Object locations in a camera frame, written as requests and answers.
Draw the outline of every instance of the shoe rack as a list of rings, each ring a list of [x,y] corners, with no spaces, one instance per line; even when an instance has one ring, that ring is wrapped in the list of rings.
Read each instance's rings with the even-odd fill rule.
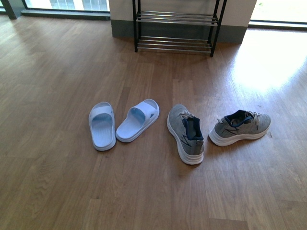
[[[164,50],[207,54],[213,57],[227,0],[216,0],[212,14],[142,11],[141,0],[132,0],[134,50]],[[219,16],[218,8],[222,5]],[[209,27],[208,39],[142,36],[143,23],[201,25]]]

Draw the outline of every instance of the glass window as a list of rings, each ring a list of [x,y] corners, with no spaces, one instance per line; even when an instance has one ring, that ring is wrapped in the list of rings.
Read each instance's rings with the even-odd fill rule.
[[[25,0],[28,8],[76,11],[110,11],[108,0]]]
[[[306,0],[257,0],[251,20],[307,23]]]

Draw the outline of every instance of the white slide sandal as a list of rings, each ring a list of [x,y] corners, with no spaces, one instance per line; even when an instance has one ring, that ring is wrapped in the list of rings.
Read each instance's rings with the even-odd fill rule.
[[[132,107],[128,111],[127,118],[116,130],[117,139],[121,142],[132,142],[156,121],[159,114],[159,106],[152,99],[146,99]]]
[[[88,117],[94,148],[109,150],[115,145],[115,120],[113,108],[108,102],[95,105]]]

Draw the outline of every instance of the sneaker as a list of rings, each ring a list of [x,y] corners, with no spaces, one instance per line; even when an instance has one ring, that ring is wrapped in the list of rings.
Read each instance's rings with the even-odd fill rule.
[[[186,107],[176,104],[168,114],[167,127],[177,141],[179,156],[186,164],[199,164],[203,160],[203,136],[200,120]]]
[[[238,110],[234,114],[217,119],[210,139],[218,146],[231,145],[238,140],[254,140],[266,134],[271,124],[267,114]]]

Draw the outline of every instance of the sneaker sole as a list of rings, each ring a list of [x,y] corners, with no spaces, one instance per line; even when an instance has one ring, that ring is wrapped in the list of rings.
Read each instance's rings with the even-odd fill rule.
[[[264,130],[261,133],[257,133],[257,134],[240,134],[240,135],[235,135],[229,138],[223,138],[221,136],[219,136],[215,129],[211,130],[211,132],[209,133],[209,137],[212,140],[212,142],[218,146],[227,146],[227,145],[231,145],[239,140],[255,140],[255,139],[259,139],[260,137],[264,136],[269,127]]]
[[[177,134],[175,133],[175,131],[172,129],[170,123],[169,123],[169,115],[167,116],[167,128],[168,131],[172,134],[172,136],[175,138],[176,142],[177,142],[177,148],[178,148],[178,153],[180,158],[182,159],[182,161],[185,164],[189,164],[189,165],[194,165],[194,164],[200,164],[203,161],[203,152],[199,155],[196,156],[192,156],[187,154],[182,145],[181,145],[181,141],[179,139],[179,137],[177,136]]]

